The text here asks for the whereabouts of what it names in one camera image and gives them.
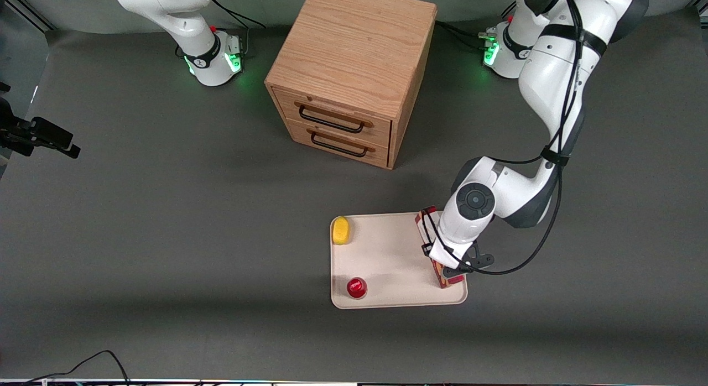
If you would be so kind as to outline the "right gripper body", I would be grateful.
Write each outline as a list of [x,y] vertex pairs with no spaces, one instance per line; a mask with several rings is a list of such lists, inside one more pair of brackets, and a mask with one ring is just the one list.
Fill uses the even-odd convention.
[[1,98],[1,145],[29,157],[34,150],[31,122],[15,116],[7,100]]

